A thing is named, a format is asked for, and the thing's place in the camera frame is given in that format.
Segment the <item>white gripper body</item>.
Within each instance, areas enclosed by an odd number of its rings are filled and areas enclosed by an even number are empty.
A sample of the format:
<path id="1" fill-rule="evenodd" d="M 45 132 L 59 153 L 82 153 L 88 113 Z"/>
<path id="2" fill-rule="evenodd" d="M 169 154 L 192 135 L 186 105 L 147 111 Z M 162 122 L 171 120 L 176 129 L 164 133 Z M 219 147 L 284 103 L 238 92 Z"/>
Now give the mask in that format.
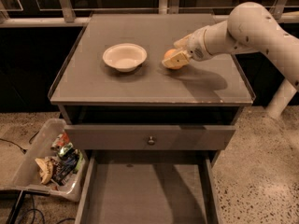
<path id="1" fill-rule="evenodd" d="M 187 51 L 191 58 L 198 62 L 212 58 L 205 45 L 206 29 L 207 27 L 197 29 L 187 39 Z"/>

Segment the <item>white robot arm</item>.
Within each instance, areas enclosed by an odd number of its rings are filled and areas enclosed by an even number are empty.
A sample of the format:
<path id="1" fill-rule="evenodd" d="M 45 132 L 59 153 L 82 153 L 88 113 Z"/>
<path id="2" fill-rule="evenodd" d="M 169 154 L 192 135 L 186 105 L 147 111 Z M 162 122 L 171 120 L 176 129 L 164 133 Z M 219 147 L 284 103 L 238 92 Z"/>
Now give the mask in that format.
<path id="1" fill-rule="evenodd" d="M 262 5 L 246 2 L 235 7 L 226 21 L 197 29 L 174 43 L 162 64 L 179 69 L 192 60 L 207 61 L 220 54 L 258 51 L 284 76 L 266 108 L 278 118 L 299 91 L 299 39 L 284 31 Z"/>

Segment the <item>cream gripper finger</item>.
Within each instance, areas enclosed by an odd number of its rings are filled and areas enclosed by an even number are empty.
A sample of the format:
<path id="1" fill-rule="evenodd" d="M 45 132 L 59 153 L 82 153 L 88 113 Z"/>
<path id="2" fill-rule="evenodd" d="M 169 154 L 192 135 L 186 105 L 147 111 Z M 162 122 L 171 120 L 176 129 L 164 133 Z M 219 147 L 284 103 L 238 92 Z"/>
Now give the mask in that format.
<path id="1" fill-rule="evenodd" d="M 181 39 L 177 40 L 174 43 L 174 47 L 176 49 L 186 49 L 188 47 L 188 41 L 189 41 L 190 36 L 191 36 L 191 34 L 188 34 L 188 35 L 182 37 Z"/>
<path id="2" fill-rule="evenodd" d="M 162 60 L 162 64 L 164 67 L 178 67 L 178 66 L 185 66 L 190 62 L 190 58 L 188 55 L 180 50 L 175 51 L 169 58 Z"/>

